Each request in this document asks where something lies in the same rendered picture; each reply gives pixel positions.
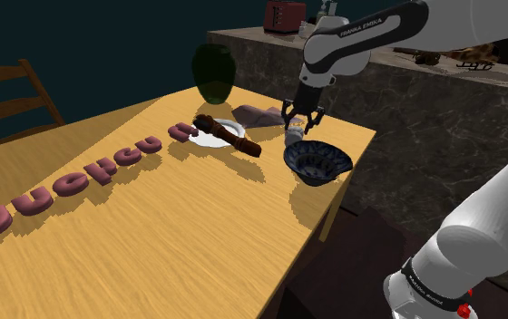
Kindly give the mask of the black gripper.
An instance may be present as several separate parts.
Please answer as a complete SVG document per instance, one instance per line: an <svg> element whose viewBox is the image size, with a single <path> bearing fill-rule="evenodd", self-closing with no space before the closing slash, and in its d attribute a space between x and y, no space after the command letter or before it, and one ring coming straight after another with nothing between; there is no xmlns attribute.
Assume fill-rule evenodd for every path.
<svg viewBox="0 0 508 319"><path fill-rule="evenodd" d="M291 120L298 114L307 116L308 122L304 129L305 135L321 122L325 115L325 110L318 105L322 91L323 88L312 87L303 82L299 84L293 102L282 105L281 117L284 121L285 131L288 129Z"/></svg>

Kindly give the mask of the small white cup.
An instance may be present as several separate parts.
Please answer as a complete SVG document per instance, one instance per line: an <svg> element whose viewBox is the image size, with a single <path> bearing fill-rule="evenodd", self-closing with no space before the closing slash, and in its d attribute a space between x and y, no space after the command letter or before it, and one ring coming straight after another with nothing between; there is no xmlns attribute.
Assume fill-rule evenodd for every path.
<svg viewBox="0 0 508 319"><path fill-rule="evenodd" d="M285 146L289 146L297 141L301 141L304 138L304 129L300 126L289 126L285 130L285 139L284 144Z"/></svg>

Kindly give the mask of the mauve folded cloth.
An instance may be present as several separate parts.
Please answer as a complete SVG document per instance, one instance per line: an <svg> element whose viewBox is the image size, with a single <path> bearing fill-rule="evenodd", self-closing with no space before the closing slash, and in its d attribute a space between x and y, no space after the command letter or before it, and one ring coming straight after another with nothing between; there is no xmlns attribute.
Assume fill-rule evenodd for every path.
<svg viewBox="0 0 508 319"><path fill-rule="evenodd" d="M231 112L236 122L245 129L262 127L285 127L281 112L276 107L262 110L251 105L240 105Z"/></svg>

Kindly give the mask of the blue patterned bowl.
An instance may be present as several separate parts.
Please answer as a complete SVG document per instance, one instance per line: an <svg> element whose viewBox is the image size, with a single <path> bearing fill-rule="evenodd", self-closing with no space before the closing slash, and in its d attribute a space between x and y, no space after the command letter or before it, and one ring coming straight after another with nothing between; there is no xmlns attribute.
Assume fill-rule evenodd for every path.
<svg viewBox="0 0 508 319"><path fill-rule="evenodd" d="M353 160L341 149L319 140L299 140L284 149L286 165L307 185L319 187L353 169Z"/></svg>

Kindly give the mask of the white plate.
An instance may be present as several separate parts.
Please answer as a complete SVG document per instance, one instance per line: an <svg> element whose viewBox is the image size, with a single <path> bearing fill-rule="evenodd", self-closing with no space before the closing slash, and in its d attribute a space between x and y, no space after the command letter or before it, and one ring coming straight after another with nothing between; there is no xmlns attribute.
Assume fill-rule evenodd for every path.
<svg viewBox="0 0 508 319"><path fill-rule="evenodd" d="M245 136L245 129L241 124L235 121L218 118L215 118L215 121L220 123L227 131L233 133L235 136L238 136L239 138L243 138ZM201 130L199 131L199 135L197 137L190 136L189 141L201 147L208 148L224 148L230 146L230 144L225 140L214 137L212 134L207 134Z"/></svg>

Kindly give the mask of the dark green vase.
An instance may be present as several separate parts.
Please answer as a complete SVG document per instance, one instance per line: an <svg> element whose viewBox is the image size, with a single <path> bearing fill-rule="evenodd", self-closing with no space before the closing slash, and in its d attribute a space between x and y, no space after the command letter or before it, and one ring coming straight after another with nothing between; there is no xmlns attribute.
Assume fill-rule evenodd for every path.
<svg viewBox="0 0 508 319"><path fill-rule="evenodd" d="M204 43L192 57L193 79L205 102L222 104L230 96L236 76L236 63L230 49L217 43Z"/></svg>

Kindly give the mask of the dark marble counter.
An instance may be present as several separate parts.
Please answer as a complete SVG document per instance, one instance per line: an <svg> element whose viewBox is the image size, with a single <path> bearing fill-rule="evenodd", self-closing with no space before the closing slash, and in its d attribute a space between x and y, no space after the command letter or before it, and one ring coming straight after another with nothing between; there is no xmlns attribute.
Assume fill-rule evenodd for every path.
<svg viewBox="0 0 508 319"><path fill-rule="evenodd" d="M422 239L508 163L508 65L466 71L451 60L418 66L389 49L340 77L320 100L340 119L375 132L343 207L375 208Z"/></svg>

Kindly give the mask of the wooden table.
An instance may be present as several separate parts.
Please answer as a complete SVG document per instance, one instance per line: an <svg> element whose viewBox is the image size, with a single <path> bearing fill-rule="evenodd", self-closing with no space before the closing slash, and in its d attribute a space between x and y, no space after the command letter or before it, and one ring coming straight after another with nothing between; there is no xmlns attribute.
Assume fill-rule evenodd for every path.
<svg viewBox="0 0 508 319"><path fill-rule="evenodd" d="M321 187L286 166L281 127L250 129L262 152L180 143L199 113L280 101L234 88L209 105L194 88L0 145L0 205L154 136L161 150L107 185L13 214L0 235L0 319L254 319L321 221L342 174Z"/></svg>

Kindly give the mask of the brown wooden chair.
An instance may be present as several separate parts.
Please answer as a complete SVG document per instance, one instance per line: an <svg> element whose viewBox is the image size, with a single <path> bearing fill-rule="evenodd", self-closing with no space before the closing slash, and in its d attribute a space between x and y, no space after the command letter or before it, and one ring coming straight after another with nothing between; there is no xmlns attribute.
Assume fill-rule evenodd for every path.
<svg viewBox="0 0 508 319"><path fill-rule="evenodd" d="M52 124L45 124L31 129L23 130L12 134L8 137L0 139L0 144L4 144L13 140L19 140L24 137L35 135L37 133L55 129L65 125L64 118L58 111L51 97L42 85L40 79L35 73L32 65L26 59L19 59L18 65L0 66L0 82L13 80L17 78L27 77L37 95L34 97L17 98L0 102L0 120L15 116L19 113L31 111L45 107L54 120Z"/></svg>

